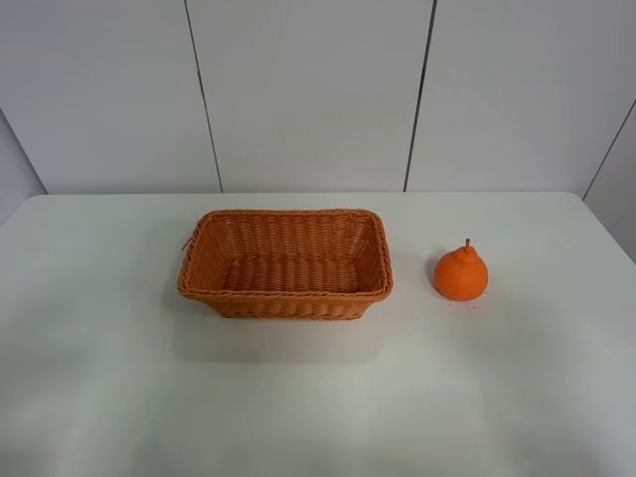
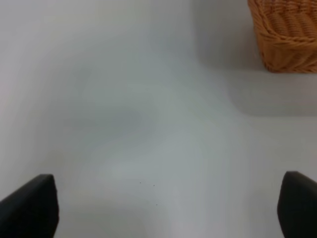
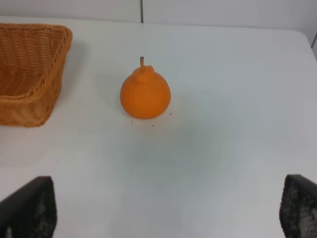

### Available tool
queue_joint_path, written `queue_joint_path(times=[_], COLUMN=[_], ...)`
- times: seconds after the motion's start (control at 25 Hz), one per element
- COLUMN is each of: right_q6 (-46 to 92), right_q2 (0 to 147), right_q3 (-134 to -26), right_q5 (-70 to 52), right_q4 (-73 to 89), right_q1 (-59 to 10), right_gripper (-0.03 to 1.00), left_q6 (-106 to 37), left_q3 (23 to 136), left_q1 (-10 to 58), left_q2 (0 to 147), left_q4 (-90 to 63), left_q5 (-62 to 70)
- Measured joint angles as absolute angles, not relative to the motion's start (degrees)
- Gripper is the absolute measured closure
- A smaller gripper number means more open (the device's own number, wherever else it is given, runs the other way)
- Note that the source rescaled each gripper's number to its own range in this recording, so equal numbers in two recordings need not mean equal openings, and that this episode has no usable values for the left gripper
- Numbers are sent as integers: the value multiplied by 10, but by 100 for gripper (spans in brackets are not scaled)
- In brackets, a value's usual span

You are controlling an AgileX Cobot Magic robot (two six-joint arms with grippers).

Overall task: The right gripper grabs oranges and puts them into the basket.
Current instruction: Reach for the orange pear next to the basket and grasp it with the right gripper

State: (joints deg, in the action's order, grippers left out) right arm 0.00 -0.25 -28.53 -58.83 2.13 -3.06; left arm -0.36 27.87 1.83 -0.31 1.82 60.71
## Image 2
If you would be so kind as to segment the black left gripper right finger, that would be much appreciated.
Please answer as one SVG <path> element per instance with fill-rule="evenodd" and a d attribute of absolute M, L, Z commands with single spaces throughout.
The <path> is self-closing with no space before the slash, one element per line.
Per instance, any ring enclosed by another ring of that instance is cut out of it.
<path fill-rule="evenodd" d="M 286 172 L 277 215 L 285 238 L 317 238 L 317 183 L 300 172 Z"/>

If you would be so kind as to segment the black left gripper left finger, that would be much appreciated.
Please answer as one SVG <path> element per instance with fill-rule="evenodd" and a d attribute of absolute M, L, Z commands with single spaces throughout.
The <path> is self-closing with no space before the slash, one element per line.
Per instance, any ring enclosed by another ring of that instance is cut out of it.
<path fill-rule="evenodd" d="M 2 238 L 53 238 L 59 223 L 54 176 L 41 174 L 0 201 Z"/>

